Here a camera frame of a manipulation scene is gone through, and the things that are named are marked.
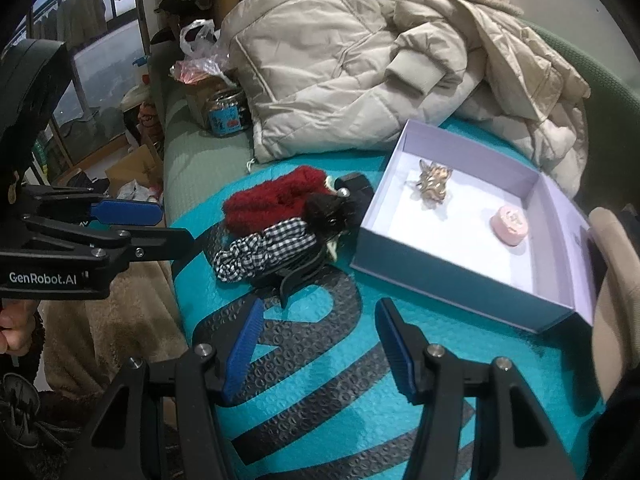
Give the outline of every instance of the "person's hand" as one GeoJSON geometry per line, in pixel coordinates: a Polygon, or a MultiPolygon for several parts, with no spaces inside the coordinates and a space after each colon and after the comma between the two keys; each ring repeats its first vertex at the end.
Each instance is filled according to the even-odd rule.
{"type": "Polygon", "coordinates": [[[34,314],[39,301],[2,300],[0,310],[0,354],[17,357],[31,348],[31,334],[36,327],[34,314]]]}

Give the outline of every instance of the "gold brooch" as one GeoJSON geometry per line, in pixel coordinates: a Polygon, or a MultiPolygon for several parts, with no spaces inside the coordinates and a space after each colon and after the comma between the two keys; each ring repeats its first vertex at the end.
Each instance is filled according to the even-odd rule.
{"type": "Polygon", "coordinates": [[[431,200],[441,204],[447,197],[447,180],[451,177],[453,170],[435,162],[427,164],[420,160],[420,180],[416,187],[420,191],[423,200],[431,200]]]}

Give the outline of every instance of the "jacket cuff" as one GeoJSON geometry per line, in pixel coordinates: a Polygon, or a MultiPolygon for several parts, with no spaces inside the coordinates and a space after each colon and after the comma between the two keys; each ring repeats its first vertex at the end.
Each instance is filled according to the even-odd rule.
{"type": "Polygon", "coordinates": [[[415,50],[401,50],[385,70],[385,76],[393,74],[423,95],[427,95],[446,73],[431,58],[415,50]]]}

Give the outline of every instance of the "screw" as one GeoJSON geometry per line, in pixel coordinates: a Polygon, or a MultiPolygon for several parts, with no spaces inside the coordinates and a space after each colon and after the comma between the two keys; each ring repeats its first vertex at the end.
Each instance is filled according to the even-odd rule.
{"type": "Polygon", "coordinates": [[[513,363],[508,357],[498,357],[495,360],[495,365],[500,368],[500,370],[504,370],[505,372],[507,372],[511,370],[513,363]]]}
{"type": "Polygon", "coordinates": [[[427,346],[427,353],[431,357],[442,357],[445,354],[446,350],[442,345],[429,345],[427,346]]]}
{"type": "Polygon", "coordinates": [[[130,357],[127,361],[127,366],[129,368],[133,368],[134,370],[138,370],[143,365],[143,363],[144,361],[140,357],[130,357]]]}
{"type": "Polygon", "coordinates": [[[196,352],[196,354],[200,357],[207,357],[211,355],[211,353],[213,352],[213,348],[208,343],[200,343],[199,345],[195,346],[193,351],[196,352]]]}

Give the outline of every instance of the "open box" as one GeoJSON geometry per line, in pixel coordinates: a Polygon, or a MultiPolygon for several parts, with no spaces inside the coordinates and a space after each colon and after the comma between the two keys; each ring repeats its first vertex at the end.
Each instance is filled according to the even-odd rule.
{"type": "Polygon", "coordinates": [[[362,270],[510,325],[542,332],[577,312],[593,324],[595,293],[583,214],[546,175],[459,134],[408,121],[360,227],[362,270]],[[447,197],[415,189],[423,158],[453,169],[447,197]],[[520,207],[529,235],[517,247],[489,220],[520,207]]]}

